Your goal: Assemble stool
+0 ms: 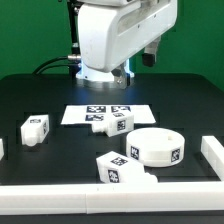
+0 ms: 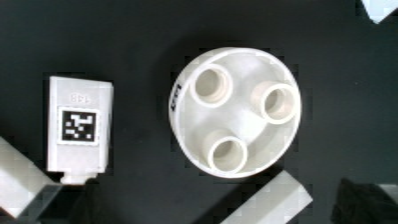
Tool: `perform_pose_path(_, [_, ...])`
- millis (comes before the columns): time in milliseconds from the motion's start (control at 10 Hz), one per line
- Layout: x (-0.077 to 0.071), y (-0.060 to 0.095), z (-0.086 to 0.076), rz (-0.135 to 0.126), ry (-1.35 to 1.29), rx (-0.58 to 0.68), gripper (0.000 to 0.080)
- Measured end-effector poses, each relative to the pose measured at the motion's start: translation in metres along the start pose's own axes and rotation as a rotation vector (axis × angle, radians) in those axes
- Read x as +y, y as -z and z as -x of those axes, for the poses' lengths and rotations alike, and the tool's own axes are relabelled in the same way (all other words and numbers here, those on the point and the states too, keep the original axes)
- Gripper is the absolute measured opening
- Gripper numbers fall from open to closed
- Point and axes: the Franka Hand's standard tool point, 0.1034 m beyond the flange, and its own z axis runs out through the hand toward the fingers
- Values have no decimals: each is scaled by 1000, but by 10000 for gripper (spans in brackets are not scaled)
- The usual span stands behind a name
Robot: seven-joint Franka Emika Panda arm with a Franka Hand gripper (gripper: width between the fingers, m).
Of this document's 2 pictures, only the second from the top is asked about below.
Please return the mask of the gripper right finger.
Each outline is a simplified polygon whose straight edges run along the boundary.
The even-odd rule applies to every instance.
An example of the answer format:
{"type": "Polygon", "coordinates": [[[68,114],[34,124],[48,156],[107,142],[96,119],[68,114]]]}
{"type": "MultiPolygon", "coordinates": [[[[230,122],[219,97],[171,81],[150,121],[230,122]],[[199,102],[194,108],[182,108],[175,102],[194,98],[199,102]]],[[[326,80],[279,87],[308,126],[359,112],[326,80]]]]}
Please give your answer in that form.
{"type": "Polygon", "coordinates": [[[398,224],[398,184],[359,184],[343,179],[331,221],[333,224],[398,224]]]}

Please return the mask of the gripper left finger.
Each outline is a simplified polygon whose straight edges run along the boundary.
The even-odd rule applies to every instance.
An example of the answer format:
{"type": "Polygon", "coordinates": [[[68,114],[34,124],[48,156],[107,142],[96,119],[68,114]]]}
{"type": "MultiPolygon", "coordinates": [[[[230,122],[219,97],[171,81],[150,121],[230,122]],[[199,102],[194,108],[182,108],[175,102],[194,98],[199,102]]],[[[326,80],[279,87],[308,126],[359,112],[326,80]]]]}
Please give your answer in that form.
{"type": "Polygon", "coordinates": [[[16,219],[38,219],[63,186],[0,137],[0,208],[16,219]]]}

